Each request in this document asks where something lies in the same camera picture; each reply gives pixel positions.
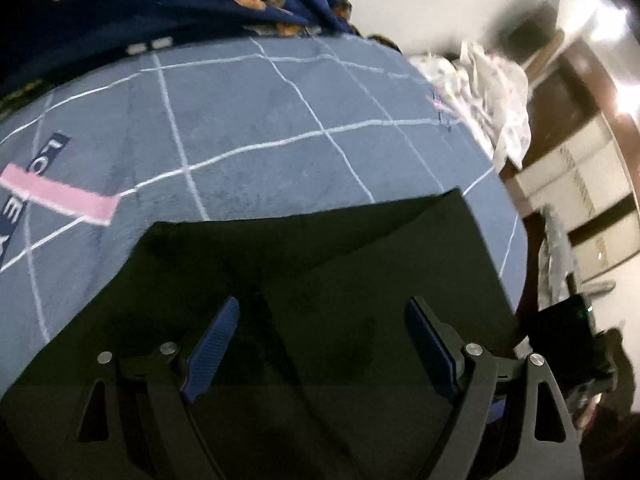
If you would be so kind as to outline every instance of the blue gripper pad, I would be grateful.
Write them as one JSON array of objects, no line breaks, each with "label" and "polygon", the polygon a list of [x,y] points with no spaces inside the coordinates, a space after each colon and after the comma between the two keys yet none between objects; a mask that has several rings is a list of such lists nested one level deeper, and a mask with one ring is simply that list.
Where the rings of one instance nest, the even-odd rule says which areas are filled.
[{"label": "blue gripper pad", "polygon": [[189,402],[209,389],[239,321],[238,300],[228,298],[187,360],[187,380],[182,394]]}]

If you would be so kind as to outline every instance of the folded black garment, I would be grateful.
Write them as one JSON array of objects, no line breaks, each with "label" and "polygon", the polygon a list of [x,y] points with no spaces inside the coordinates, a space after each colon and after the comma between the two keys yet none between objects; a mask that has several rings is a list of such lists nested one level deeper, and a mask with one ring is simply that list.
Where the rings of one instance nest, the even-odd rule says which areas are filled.
[{"label": "folded black garment", "polygon": [[190,405],[228,480],[414,479],[451,406],[403,324],[423,296],[494,355],[519,334],[458,190],[308,216],[156,224],[129,261],[26,369],[0,414],[56,478],[84,371],[109,350],[188,354],[235,296],[240,323],[209,391]]}]

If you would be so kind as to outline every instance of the pink stripe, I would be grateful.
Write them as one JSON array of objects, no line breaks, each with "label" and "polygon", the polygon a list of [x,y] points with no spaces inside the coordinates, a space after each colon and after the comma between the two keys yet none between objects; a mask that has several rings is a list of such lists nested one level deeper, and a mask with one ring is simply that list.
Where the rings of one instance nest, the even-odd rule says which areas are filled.
[{"label": "pink stripe", "polygon": [[24,200],[68,216],[83,216],[89,223],[109,225],[116,212],[119,196],[102,196],[54,182],[35,173],[29,173],[15,164],[9,164],[0,174],[0,186],[14,192]]}]

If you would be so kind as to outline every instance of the white crumpled cloth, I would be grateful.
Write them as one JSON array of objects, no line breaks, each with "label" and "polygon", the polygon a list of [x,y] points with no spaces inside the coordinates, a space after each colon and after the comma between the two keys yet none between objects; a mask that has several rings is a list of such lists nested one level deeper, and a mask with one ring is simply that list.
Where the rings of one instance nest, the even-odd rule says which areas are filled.
[{"label": "white crumpled cloth", "polygon": [[463,42],[460,60],[409,58],[465,121],[476,142],[500,171],[509,158],[520,170],[531,143],[527,99],[529,81],[519,65]]}]

